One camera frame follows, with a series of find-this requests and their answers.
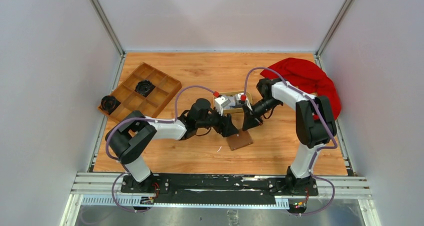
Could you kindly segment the brown leather card holder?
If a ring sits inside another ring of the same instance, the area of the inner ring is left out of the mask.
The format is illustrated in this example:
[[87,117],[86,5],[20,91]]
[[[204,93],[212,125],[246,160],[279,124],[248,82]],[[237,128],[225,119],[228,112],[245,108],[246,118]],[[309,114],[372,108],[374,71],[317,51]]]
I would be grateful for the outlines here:
[[238,133],[226,138],[231,151],[235,151],[253,144],[253,139],[248,131],[239,130]]

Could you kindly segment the beige oval tray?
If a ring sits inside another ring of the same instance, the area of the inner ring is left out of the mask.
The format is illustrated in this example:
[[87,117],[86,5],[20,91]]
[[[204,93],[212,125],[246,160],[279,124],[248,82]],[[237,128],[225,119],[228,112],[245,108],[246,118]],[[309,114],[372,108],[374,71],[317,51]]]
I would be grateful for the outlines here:
[[230,99],[230,104],[223,108],[224,114],[242,113],[241,103],[235,100],[236,95],[242,94],[242,90],[222,92],[221,95]]

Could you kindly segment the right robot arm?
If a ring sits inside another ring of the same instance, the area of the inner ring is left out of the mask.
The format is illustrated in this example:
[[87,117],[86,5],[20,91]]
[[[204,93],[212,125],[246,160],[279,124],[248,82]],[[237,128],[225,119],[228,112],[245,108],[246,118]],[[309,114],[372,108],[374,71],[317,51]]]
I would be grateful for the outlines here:
[[257,85],[261,100],[251,104],[244,92],[237,97],[241,101],[244,119],[242,130],[263,124],[265,114],[277,106],[289,106],[295,111],[295,132],[300,142],[292,164],[285,176],[286,190],[298,195],[312,183],[313,167],[321,150],[335,141],[337,128],[330,99],[315,96],[277,79],[261,79]]

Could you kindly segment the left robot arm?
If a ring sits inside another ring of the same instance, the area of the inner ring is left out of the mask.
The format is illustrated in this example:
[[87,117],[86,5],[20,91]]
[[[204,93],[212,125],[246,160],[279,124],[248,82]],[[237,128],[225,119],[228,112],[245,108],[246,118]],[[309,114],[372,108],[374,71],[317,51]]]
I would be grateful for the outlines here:
[[135,110],[110,130],[105,140],[134,179],[135,188],[146,193],[153,187],[153,173],[142,156],[149,143],[160,139],[184,141],[196,136],[198,129],[214,129],[223,138],[239,133],[230,114],[223,114],[212,108],[207,99],[199,98],[173,120],[148,117]]

